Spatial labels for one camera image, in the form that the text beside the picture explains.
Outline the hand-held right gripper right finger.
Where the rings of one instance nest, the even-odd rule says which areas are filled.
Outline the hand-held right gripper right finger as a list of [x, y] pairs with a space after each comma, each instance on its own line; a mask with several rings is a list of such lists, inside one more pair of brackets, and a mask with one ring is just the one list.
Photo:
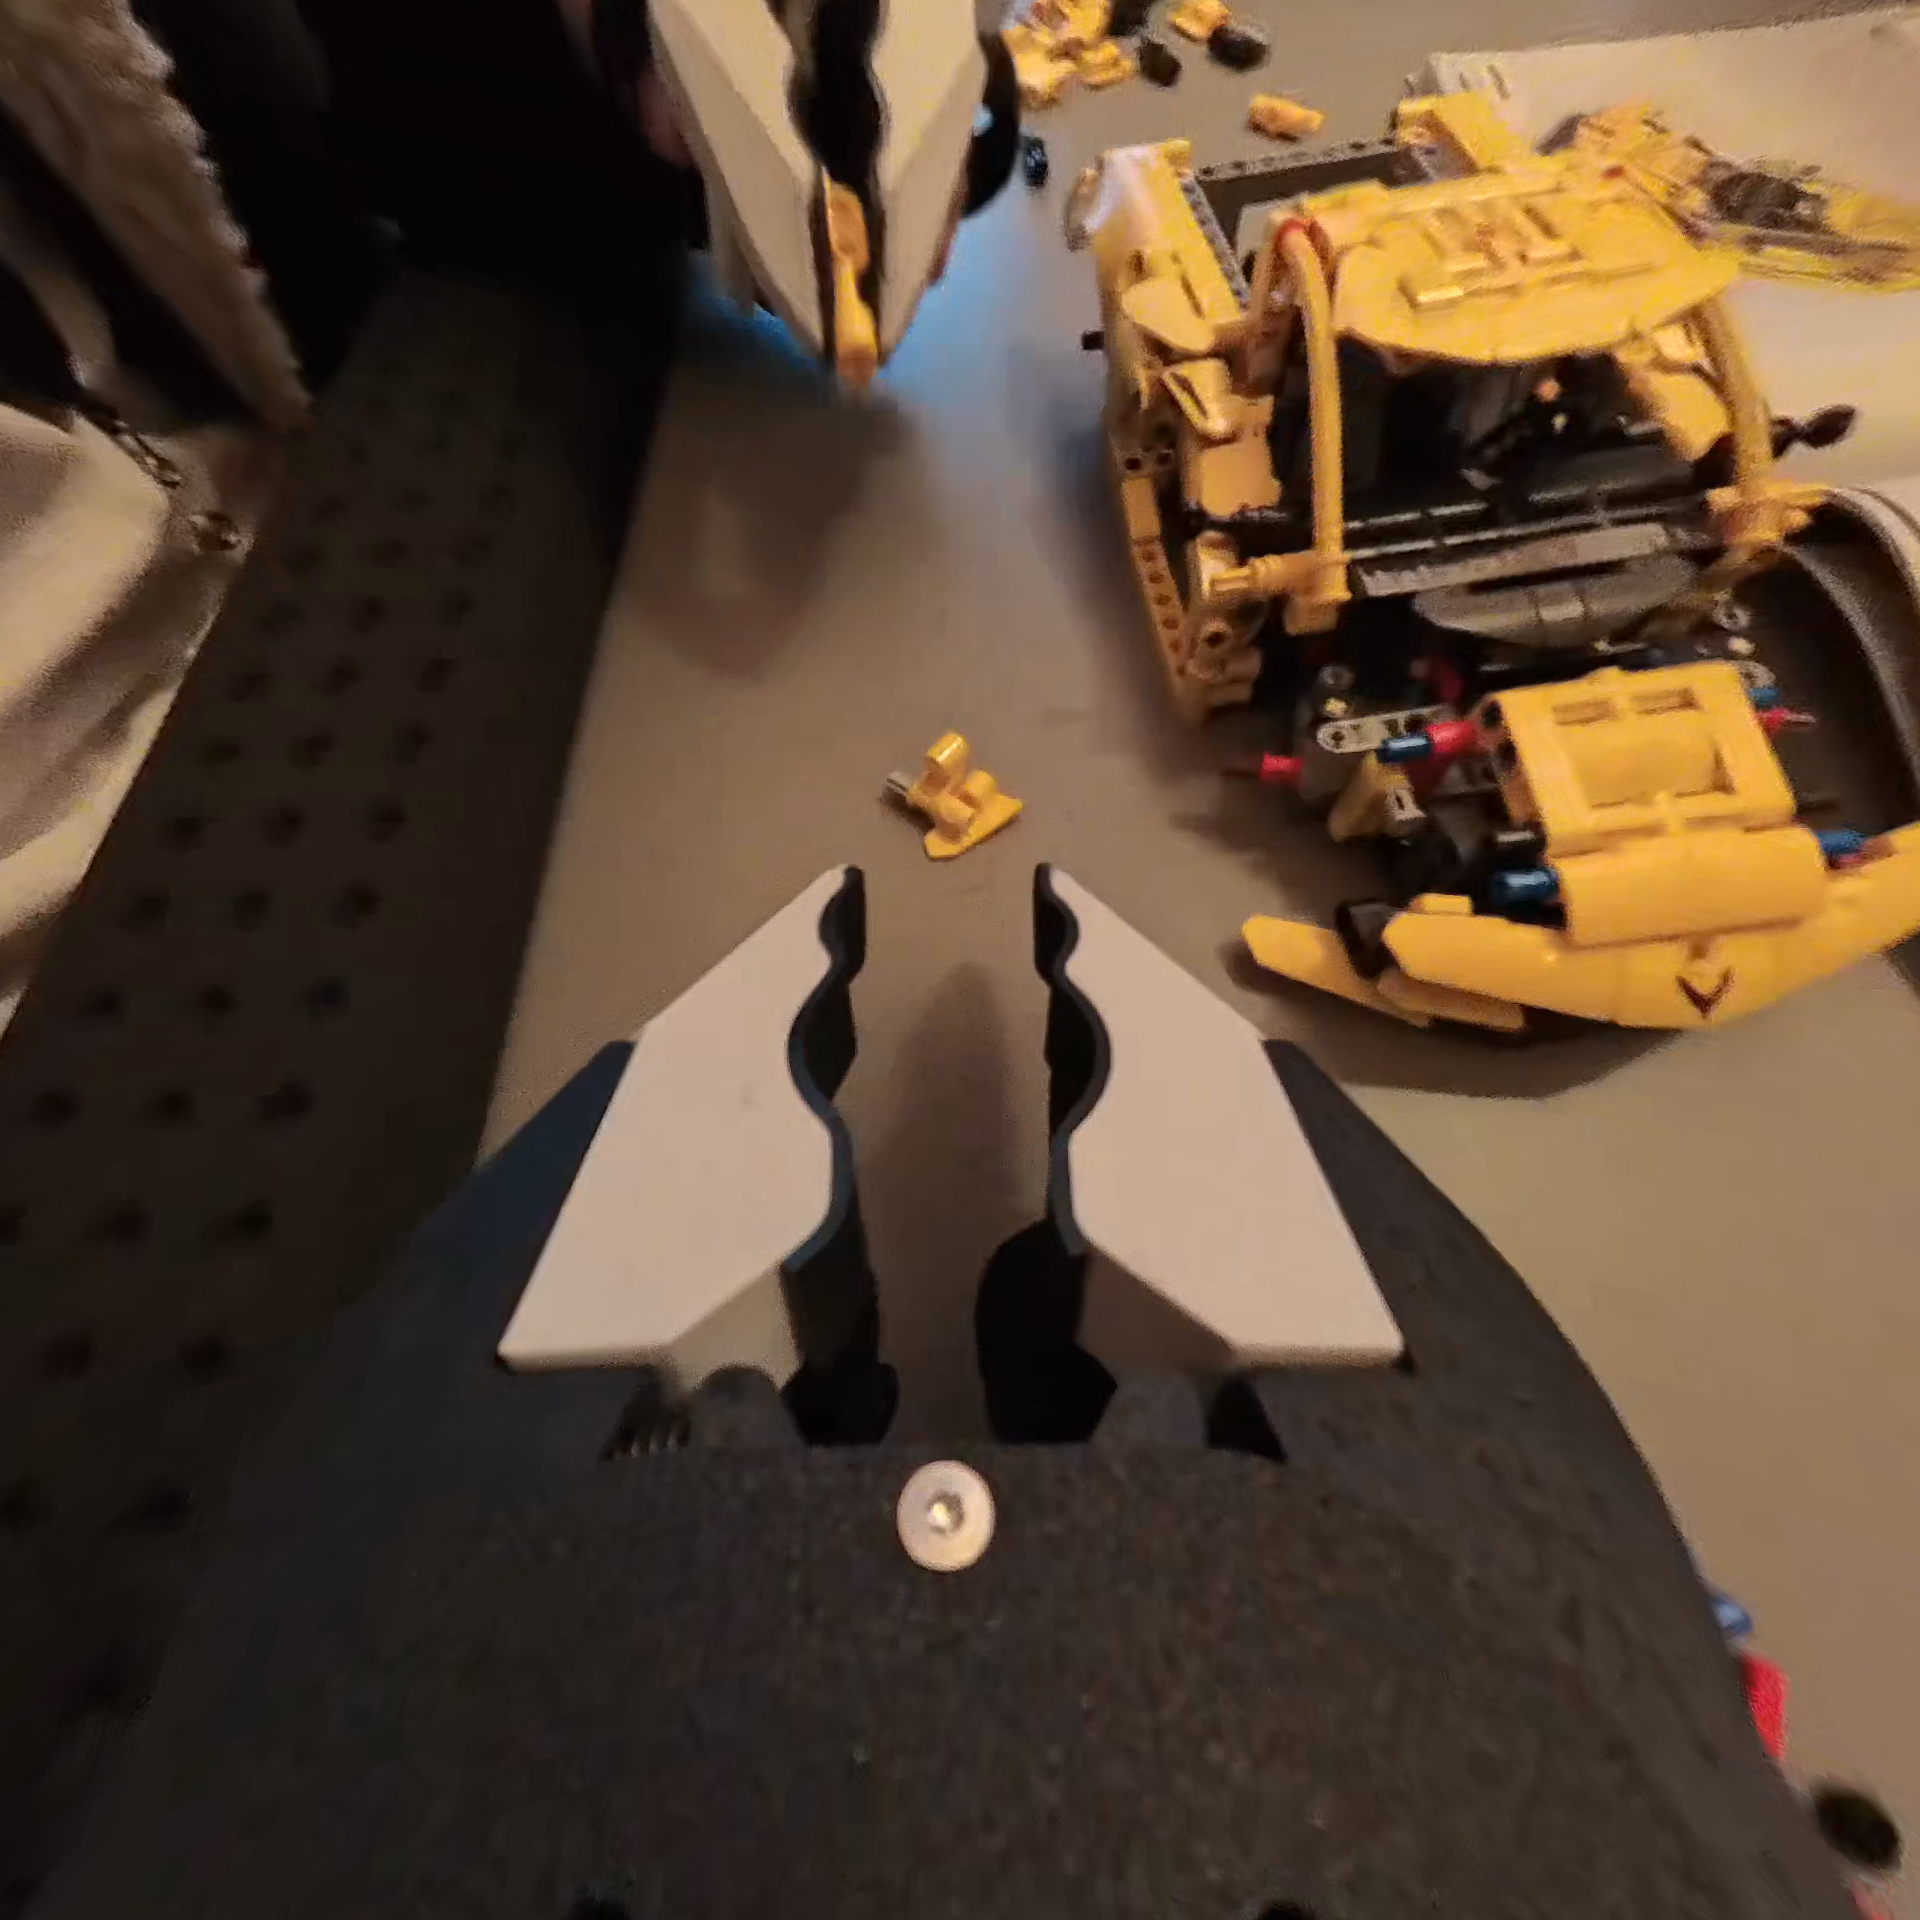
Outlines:
[[1035, 868], [1047, 1212], [1112, 1376], [1379, 1369], [1405, 1338], [1259, 1031], [1066, 868]]

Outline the yellow pointed panel brick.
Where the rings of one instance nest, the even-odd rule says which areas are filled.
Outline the yellow pointed panel brick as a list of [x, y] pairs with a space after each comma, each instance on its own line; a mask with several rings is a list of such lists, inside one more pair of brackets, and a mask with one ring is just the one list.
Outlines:
[[847, 391], [865, 393], [881, 368], [874, 239], [859, 194], [829, 174], [820, 174], [818, 266], [826, 363]]

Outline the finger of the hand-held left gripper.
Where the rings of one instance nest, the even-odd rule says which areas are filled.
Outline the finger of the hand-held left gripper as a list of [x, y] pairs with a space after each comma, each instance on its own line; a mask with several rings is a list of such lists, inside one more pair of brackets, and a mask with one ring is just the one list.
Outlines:
[[764, 2], [652, 2], [647, 27], [704, 187], [712, 271], [813, 358], [826, 318], [826, 172], [794, 113], [796, 51]]
[[937, 281], [964, 202], [987, 59], [971, 2], [885, 2], [871, 48], [881, 104], [881, 361], [899, 351]]

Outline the instruction booklet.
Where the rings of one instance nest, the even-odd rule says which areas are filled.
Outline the instruction booklet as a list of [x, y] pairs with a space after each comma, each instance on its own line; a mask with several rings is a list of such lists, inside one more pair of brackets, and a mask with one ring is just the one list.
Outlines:
[[1877, 620], [1915, 618], [1919, 12], [1436, 54], [1405, 91], [1477, 91], [1541, 151], [1597, 148], [1740, 256], [1736, 316], [1779, 416], [1852, 408], [1785, 464], [1829, 492], [1801, 544]]

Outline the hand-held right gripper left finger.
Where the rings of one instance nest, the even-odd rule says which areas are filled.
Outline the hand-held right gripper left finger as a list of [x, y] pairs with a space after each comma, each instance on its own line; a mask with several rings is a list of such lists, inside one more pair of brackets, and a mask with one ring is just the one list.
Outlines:
[[827, 868], [634, 1036], [496, 1344], [507, 1369], [786, 1385], [871, 1356], [836, 1111], [865, 956], [865, 875]]

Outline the pile of small yellow bricks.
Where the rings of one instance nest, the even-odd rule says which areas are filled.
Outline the pile of small yellow bricks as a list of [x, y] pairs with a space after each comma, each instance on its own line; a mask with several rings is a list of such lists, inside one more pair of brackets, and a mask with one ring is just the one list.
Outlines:
[[1227, 73], [1252, 75], [1268, 59], [1266, 33], [1227, 2], [1032, 2], [999, 31], [1016, 68], [1019, 118], [1027, 121], [1075, 89], [1135, 80], [1175, 89], [1184, 57], [1168, 35]]

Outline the black dotted rubber mat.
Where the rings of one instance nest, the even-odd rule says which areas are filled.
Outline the black dotted rubber mat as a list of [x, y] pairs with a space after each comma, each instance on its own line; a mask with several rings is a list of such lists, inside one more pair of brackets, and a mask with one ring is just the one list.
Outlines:
[[4, 1041], [4, 1876], [473, 1160], [674, 294], [368, 320]]

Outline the yellow brick hood panel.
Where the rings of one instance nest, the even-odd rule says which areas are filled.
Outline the yellow brick hood panel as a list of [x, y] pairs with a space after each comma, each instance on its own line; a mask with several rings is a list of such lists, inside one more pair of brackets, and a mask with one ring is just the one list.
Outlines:
[[1681, 833], [1792, 825], [1797, 801], [1740, 668], [1602, 668], [1475, 711], [1513, 825], [1551, 858]]

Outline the pile of small coloured bricks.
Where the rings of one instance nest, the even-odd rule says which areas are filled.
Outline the pile of small coloured bricks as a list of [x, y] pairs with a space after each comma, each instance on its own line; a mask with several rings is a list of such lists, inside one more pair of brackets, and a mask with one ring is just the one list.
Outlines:
[[1785, 1776], [1815, 1834], [1840, 1868], [1861, 1915], [1889, 1915], [1884, 1896], [1904, 1873], [1904, 1831], [1884, 1801], [1866, 1787], [1803, 1782], [1792, 1771], [1791, 1682], [1779, 1662], [1759, 1650], [1747, 1607], [1713, 1583], [1706, 1590], [1721, 1642], [1736, 1660], [1747, 1715], [1762, 1752]]

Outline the yellow brick model car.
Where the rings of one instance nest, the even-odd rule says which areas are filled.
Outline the yellow brick model car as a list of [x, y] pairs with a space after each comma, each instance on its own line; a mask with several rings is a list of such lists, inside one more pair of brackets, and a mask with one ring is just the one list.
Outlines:
[[[1772, 411], [1736, 252], [1471, 91], [1304, 156], [1105, 151], [1063, 233], [1175, 711], [1274, 713], [1251, 776], [1379, 850], [1328, 927], [1249, 920], [1259, 970], [1415, 1027], [1695, 1034], [1913, 937], [1915, 825], [1815, 819], [1780, 753], [1815, 718], [1745, 626], [1826, 503], [1785, 457], [1855, 415]], [[1787, 827], [1552, 858], [1507, 819], [1481, 703], [1708, 660], [1751, 688]]]

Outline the person's left forearm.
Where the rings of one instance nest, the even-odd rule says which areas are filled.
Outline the person's left forearm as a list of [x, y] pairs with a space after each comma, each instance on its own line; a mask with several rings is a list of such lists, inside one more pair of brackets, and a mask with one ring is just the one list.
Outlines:
[[298, 218], [611, 284], [708, 243], [643, 2], [132, 2], [272, 275]]

